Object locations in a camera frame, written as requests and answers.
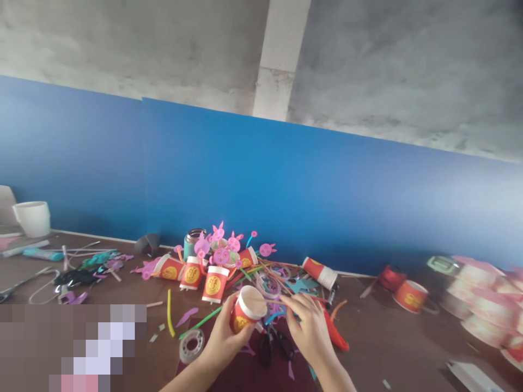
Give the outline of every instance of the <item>blue wall panel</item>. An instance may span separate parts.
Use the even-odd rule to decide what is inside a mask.
[[[141,101],[0,77],[0,184],[49,203],[53,228],[145,231]]]
[[[144,99],[148,230],[225,220],[275,260],[412,272],[432,254],[522,265],[523,166]]]

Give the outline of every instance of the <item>stack of paper cups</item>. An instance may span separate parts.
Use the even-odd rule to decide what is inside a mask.
[[[320,285],[325,287],[327,290],[332,290],[336,278],[338,277],[338,274],[335,271],[309,257],[306,257],[303,261],[302,268],[307,271],[310,276],[316,279]]]

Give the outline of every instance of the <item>clear tape roll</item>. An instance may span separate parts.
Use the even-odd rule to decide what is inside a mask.
[[[196,347],[189,350],[188,345],[192,340],[196,340]],[[205,344],[205,335],[201,329],[193,329],[187,332],[180,343],[180,360],[182,363],[189,365],[200,356],[203,351],[203,345]]]

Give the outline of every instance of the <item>scissors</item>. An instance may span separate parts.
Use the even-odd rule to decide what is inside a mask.
[[[260,341],[260,360],[265,367],[270,367],[272,363],[272,335],[276,337],[278,346],[283,351],[285,357],[292,361],[294,359],[294,347],[289,338],[282,332],[276,330],[272,325],[268,325],[265,330],[265,335],[261,337]]]

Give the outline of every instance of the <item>person's right hand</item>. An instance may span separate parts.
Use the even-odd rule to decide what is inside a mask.
[[[337,361],[320,303],[306,294],[282,295],[281,300],[287,305],[287,323],[294,343],[307,362],[315,368],[316,365]],[[300,317],[300,324],[294,313]]]

